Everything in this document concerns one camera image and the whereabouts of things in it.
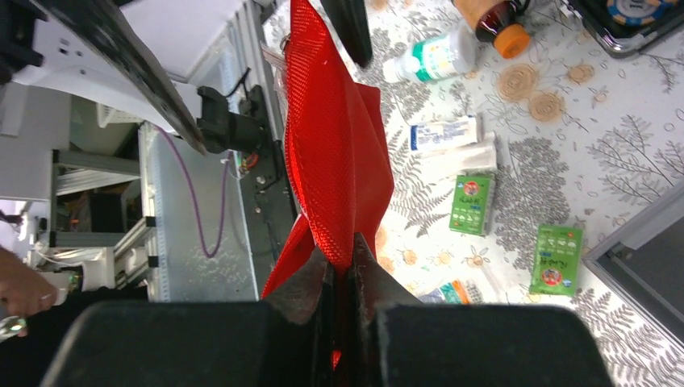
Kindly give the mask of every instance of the poker chip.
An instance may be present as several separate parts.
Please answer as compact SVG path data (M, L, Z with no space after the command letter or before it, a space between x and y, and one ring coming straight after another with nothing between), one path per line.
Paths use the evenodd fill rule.
M625 26L645 26L659 19L665 6L654 6L646 0L608 0L608 12L613 19Z

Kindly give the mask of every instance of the floral tablecloth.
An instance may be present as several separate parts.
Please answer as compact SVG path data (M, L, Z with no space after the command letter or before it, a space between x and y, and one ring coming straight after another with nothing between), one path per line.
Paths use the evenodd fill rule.
M575 310L594 334L617 385L684 385L684 353L588 269L574 297L528 292L536 228L585 230L585 252L684 178L684 34L630 60L611 59L556 0L533 2L528 51L504 60L482 45L476 71L426 85L389 84L382 63L408 42L460 22L449 2L369 4L374 62L359 82L382 91L395 192L377 236L378 259L420 295L447 281L476 285L484 302ZM265 24L278 47L289 4ZM454 183L408 155L410 123L480 114L498 138L497 193L487 237L448 229Z

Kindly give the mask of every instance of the red mesh bag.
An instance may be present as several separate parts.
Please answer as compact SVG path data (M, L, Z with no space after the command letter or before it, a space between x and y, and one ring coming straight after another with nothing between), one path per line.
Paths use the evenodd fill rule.
M287 173L302 216L264 297L318 246L338 273L352 263L353 235L375 254L375 233L394 187L380 115L380 90L352 80L329 31L307 0L292 0L286 56Z

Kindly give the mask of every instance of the human hand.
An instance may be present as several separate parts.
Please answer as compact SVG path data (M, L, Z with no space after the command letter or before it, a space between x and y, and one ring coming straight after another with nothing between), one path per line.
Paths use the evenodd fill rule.
M0 248L0 300L7 313L26 318L48 310L55 304L57 292L14 254Z

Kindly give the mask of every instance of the green medicine box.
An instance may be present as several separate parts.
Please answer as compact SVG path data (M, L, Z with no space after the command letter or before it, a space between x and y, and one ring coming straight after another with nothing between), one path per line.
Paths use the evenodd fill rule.
M577 228L539 226L530 293L574 295L582 241Z
M449 228L465 234L484 236L494 194L493 176L459 176L453 193Z

